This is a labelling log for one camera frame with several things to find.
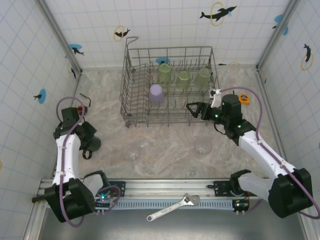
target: marble floor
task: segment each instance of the marble floor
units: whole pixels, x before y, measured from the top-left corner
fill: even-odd
[[[255,68],[219,67],[220,88],[249,87],[261,94]],[[108,178],[128,179],[179,179],[179,178],[227,178],[242,169],[249,169],[266,177],[260,166],[226,136],[216,132],[213,124],[187,123],[145,124],[125,127],[120,115],[119,101],[121,70],[85,71],[80,79],[76,97],[84,103],[82,93],[92,99],[85,120],[96,129],[101,148],[89,160],[79,159],[80,176],[103,170]],[[236,94],[247,93],[235,91]],[[259,117],[259,104],[252,94],[250,105],[242,105],[243,117],[254,126]],[[276,150],[276,141],[269,118],[262,118],[260,134]],[[211,139],[212,151],[201,155],[194,150],[198,138]],[[125,146],[135,144],[140,157],[126,160],[122,155]]]

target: purple cup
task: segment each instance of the purple cup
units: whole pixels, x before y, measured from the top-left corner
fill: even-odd
[[[162,104],[164,102],[165,96],[159,84],[153,84],[150,87],[149,100],[153,104]]]

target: wire dish rack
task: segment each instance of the wire dish rack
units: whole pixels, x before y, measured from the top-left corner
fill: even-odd
[[[129,127],[137,124],[206,123],[193,118],[186,104],[194,102],[210,103],[210,87],[219,86],[213,48],[210,46],[136,48],[138,37],[127,37],[125,41],[123,70],[120,89],[120,114]],[[152,104],[149,90],[157,83],[161,60],[168,62],[171,69],[171,85],[163,88],[164,102]],[[194,78],[199,69],[211,71],[210,81],[205,88],[197,88]],[[176,88],[178,74],[187,70],[190,73],[190,87],[187,90]]]

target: metal wire basket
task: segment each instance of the metal wire basket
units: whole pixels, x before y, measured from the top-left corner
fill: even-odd
[[[129,48],[138,37],[127,37],[120,89],[122,115],[126,127],[137,124],[205,123],[193,118],[186,104],[194,102],[210,103],[210,87],[219,87],[213,48],[210,46]],[[159,58],[168,61],[171,69],[171,85],[163,89],[164,102],[152,104],[149,90],[157,83]],[[199,69],[211,71],[210,81],[205,88],[197,88],[194,78]],[[187,90],[176,88],[178,74],[190,72],[190,87]]]

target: plastic cup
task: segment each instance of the plastic cup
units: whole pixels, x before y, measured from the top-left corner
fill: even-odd
[[[201,68],[195,76],[194,85],[200,89],[208,87],[211,72],[208,68]]]
[[[165,96],[159,84],[153,84],[150,87],[149,100],[153,104],[162,104],[164,102]]]
[[[202,155],[209,154],[212,150],[212,143],[209,138],[198,138],[194,141],[194,150]]]
[[[158,69],[157,84],[163,88],[168,88],[171,85],[171,66],[167,63],[161,63]]]
[[[140,148],[135,144],[129,144],[124,147],[122,156],[128,161],[137,160],[140,156]]]
[[[180,72],[176,80],[176,87],[180,90],[187,90],[189,86],[190,86],[190,73],[188,71]]]

